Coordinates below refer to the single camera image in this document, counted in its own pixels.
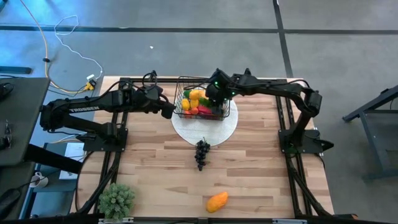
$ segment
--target concrete floor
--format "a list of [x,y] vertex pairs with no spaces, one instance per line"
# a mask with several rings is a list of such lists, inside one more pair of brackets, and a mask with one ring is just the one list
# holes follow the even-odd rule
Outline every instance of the concrete floor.
[[[81,26],[277,28],[272,0],[25,1],[38,21],[50,26],[77,14]],[[398,2],[393,0],[279,0],[279,4],[285,29],[398,29]],[[9,1],[0,12],[0,25],[33,24],[19,1]],[[45,35],[53,60],[50,76],[56,83],[78,89],[86,76],[98,74],[94,63],[62,47],[53,32]],[[63,39],[95,58],[105,75],[142,75],[154,69],[159,75],[205,76],[216,67],[228,73],[249,67],[257,77],[286,77],[278,34],[75,32]],[[323,139],[335,143],[325,153],[335,212],[397,223],[398,179],[362,181],[362,175],[375,171],[368,142],[359,120],[345,124],[341,117],[397,84],[398,35],[297,34],[286,35],[286,40],[294,77],[305,78],[323,95],[315,124]],[[0,64],[32,67],[32,77],[44,76],[39,32],[2,30],[0,42],[7,43],[0,45]],[[56,98],[62,96],[49,92],[45,103]],[[398,101],[393,107],[398,108]],[[62,137],[36,127],[32,143]]]

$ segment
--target white cable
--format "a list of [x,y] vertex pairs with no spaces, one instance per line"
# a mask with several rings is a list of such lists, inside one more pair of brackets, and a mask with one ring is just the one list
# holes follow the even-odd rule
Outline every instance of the white cable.
[[69,135],[69,136],[67,136],[65,138],[59,139],[58,141],[63,141],[65,139],[72,138],[72,137],[75,137],[75,136],[76,136],[76,134],[72,134],[72,135]]
[[[72,31],[70,31],[69,33],[66,33],[66,34],[60,34],[60,33],[58,33],[58,32],[57,32],[57,26],[58,26],[62,21],[64,21],[65,19],[69,19],[69,18],[72,18],[72,17],[76,17],[76,21],[77,21],[77,24],[73,27]],[[71,34],[71,33],[76,29],[76,27],[77,27],[78,25],[79,25],[79,18],[78,18],[77,15],[65,17],[65,18],[61,19],[61,20],[57,23],[57,25],[54,26],[55,36],[56,36],[57,39],[61,42],[61,44],[62,44],[63,46],[65,46],[65,47],[67,47],[71,52],[78,54],[78,55],[79,55],[81,58],[83,58],[83,59],[91,60],[91,61],[95,62],[95,63],[100,67],[100,69],[101,69],[101,71],[99,72],[98,77],[95,77],[96,79],[99,79],[99,78],[101,78],[101,76],[102,76],[102,74],[103,74],[102,66],[101,66],[96,60],[94,60],[94,59],[92,59],[92,58],[88,58],[88,57],[83,57],[79,52],[72,50],[68,45],[64,44],[64,43],[62,42],[62,40],[59,38],[59,36],[58,36],[58,35],[69,35],[69,34]]]

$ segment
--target wire basket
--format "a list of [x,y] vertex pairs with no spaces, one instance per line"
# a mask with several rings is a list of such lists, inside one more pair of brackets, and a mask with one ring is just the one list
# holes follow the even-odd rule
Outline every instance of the wire basket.
[[175,114],[178,114],[180,118],[189,118],[189,119],[210,119],[216,121],[223,121],[226,117],[229,116],[229,100],[225,100],[222,105],[222,111],[220,114],[185,114],[182,109],[182,100],[184,97],[184,89],[188,86],[199,86],[192,90],[205,90],[207,83],[206,79],[197,78],[197,77],[179,77],[177,80],[177,86],[175,87],[175,96],[174,96],[174,105],[176,109],[174,110]]

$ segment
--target wooden tabletop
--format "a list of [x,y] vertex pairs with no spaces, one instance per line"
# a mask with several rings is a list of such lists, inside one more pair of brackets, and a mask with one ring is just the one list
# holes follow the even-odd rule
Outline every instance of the wooden tabletop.
[[[101,92],[119,79],[104,77]],[[176,84],[159,86],[173,101]],[[202,172],[197,169],[194,146],[175,132],[171,120],[164,119],[160,113],[129,114],[129,137],[119,166],[118,183],[131,186],[136,192],[131,216],[294,217],[286,163],[277,137],[280,127],[275,97],[236,96],[234,101],[239,115],[236,130],[227,141],[211,148],[206,155],[208,165]],[[293,102],[292,106],[297,119],[300,111]],[[111,113],[97,111],[94,121],[110,122],[111,117]],[[98,185],[103,157],[103,152],[95,152],[83,167],[78,186],[79,206]],[[309,189],[324,208],[333,213],[321,160],[310,154],[302,157]],[[297,189],[300,208],[305,212],[301,190],[298,186]],[[208,213],[206,201],[224,191],[229,193],[226,206]]]

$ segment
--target paper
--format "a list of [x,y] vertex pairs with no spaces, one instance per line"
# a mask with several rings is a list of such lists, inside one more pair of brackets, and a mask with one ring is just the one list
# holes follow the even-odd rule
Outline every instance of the paper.
[[[76,161],[82,161],[82,158],[85,154],[83,151],[84,143],[82,142],[71,142],[67,144],[67,149],[65,151],[65,157],[71,157],[71,159],[74,159]],[[77,179],[77,174],[67,172],[67,171],[61,171],[60,173],[60,179],[61,180],[73,180]]]

